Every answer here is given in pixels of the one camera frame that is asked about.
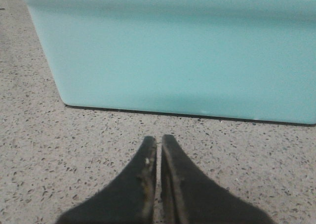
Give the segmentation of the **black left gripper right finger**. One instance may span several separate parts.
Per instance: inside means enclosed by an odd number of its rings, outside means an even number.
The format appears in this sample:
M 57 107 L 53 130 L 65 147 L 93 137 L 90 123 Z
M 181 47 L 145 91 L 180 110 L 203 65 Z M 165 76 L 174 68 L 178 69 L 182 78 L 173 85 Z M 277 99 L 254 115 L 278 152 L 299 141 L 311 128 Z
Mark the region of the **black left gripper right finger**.
M 205 175 L 172 135 L 161 151 L 161 198 L 168 224 L 272 224 L 261 209 L 232 195 Z

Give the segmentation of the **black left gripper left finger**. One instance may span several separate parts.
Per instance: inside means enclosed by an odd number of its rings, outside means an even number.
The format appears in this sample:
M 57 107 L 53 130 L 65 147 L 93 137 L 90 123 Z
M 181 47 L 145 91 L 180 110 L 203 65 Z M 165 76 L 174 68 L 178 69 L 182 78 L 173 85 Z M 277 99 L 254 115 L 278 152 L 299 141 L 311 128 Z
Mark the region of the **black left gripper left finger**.
M 58 224 L 151 224 L 157 181 L 157 144 L 146 136 L 137 153 L 104 189 L 64 212 Z

